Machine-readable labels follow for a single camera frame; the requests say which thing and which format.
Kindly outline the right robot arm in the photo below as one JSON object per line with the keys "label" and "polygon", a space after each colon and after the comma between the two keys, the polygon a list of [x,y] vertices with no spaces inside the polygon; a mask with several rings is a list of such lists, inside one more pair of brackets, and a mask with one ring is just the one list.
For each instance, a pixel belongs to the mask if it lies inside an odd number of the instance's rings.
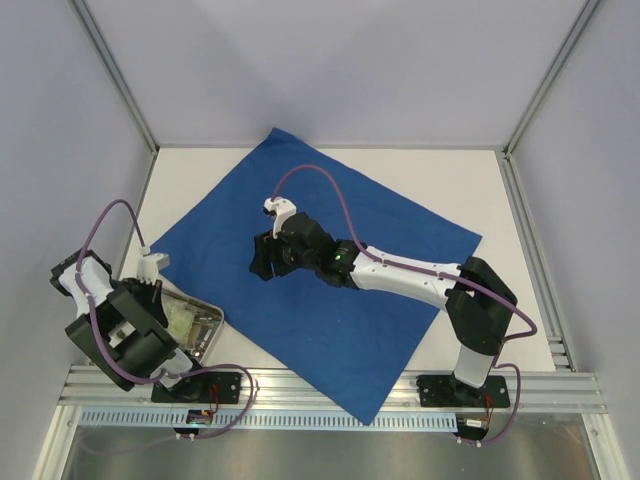
{"label": "right robot arm", "polygon": [[391,255],[354,240],[335,239],[307,214],[296,213],[279,231],[254,237],[249,270],[268,281],[299,269],[336,288],[391,293],[446,312],[460,343],[452,396],[472,405],[486,394],[517,297],[483,259],[470,256],[459,265]]}

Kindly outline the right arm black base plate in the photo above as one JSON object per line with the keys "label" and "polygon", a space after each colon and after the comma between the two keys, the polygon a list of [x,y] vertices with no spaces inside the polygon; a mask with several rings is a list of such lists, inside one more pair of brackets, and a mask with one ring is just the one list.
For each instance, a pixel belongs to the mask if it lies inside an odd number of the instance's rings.
{"label": "right arm black base plate", "polygon": [[479,388],[468,386],[452,374],[423,374],[416,378],[420,406],[424,408],[509,408],[506,380],[490,375]]}

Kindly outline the stainless steel instrument tray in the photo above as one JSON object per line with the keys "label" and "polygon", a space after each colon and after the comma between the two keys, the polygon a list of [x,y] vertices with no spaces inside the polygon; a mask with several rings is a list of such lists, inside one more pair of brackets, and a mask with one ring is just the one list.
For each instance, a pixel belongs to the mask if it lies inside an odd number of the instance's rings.
{"label": "stainless steel instrument tray", "polygon": [[162,298],[164,296],[173,297],[188,303],[190,309],[195,314],[189,345],[182,346],[177,343],[197,361],[202,362],[211,345],[217,341],[218,330],[225,321],[224,312],[217,306],[195,299],[182,292],[164,289]]}

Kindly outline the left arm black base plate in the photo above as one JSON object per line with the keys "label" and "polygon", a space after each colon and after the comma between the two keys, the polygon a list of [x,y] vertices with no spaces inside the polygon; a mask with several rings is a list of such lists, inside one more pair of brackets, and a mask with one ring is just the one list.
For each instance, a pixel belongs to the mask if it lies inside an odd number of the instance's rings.
{"label": "left arm black base plate", "polygon": [[151,402],[236,405],[239,402],[242,374],[215,371],[179,380],[172,387],[153,386]]}

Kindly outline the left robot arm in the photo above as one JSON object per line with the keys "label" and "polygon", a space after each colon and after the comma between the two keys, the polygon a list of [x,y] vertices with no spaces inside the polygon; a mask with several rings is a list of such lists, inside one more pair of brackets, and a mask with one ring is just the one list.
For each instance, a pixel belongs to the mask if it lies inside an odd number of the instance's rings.
{"label": "left robot arm", "polygon": [[130,391],[156,384],[197,401],[207,394],[210,378],[169,333],[159,278],[167,264],[167,255],[149,254],[139,261],[136,277],[116,280],[93,250],[78,250],[51,269],[50,283],[76,304],[67,337],[115,385]]}

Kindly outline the blue surgical drape cloth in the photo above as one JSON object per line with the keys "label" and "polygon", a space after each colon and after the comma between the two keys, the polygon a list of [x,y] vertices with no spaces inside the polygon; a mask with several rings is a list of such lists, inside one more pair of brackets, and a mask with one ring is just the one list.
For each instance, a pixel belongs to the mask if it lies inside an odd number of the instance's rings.
{"label": "blue surgical drape cloth", "polygon": [[263,281],[249,271],[254,237],[274,190],[336,238],[403,257],[463,263],[481,237],[273,129],[208,195],[153,243],[169,256],[164,277],[219,306],[249,340],[363,423],[384,401],[360,404],[342,392],[354,382],[384,396],[437,315],[425,303],[327,285],[308,270]]}

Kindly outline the green packet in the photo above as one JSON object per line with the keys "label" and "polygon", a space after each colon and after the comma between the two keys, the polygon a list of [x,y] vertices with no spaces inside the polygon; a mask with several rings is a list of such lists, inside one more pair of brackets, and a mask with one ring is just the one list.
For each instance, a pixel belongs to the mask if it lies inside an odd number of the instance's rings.
{"label": "green packet", "polygon": [[169,334],[180,345],[188,346],[195,318],[195,314],[190,309],[189,304],[173,297],[164,296],[162,305],[168,320],[167,330]]}

